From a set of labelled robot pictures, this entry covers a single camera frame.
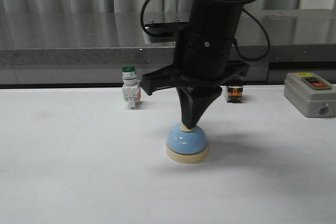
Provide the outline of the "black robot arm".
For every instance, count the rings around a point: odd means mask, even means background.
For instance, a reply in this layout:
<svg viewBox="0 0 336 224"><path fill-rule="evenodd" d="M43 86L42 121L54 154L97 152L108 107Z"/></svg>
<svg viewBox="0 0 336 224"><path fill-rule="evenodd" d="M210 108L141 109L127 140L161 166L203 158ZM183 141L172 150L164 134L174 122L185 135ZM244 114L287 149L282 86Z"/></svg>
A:
<svg viewBox="0 0 336 224"><path fill-rule="evenodd" d="M230 61L243 0L193 0L186 27L179 31L171 65L142 76L147 95L175 87L182 123L194 128L221 93L221 84L245 76L248 64Z"/></svg>

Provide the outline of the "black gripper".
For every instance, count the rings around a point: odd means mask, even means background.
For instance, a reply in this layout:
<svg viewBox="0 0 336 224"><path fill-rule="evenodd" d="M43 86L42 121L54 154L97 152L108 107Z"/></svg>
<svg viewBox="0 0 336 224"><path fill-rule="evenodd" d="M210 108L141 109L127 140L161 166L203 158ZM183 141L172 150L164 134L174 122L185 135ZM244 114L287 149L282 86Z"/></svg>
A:
<svg viewBox="0 0 336 224"><path fill-rule="evenodd" d="M187 28L179 31L173 63L144 74L143 91L152 95L160 89L177 87L182 123L188 129L196 127L222 93L222 88L216 86L247 74L247 63L228 59L232 44L232 39L211 39Z"/></svg>

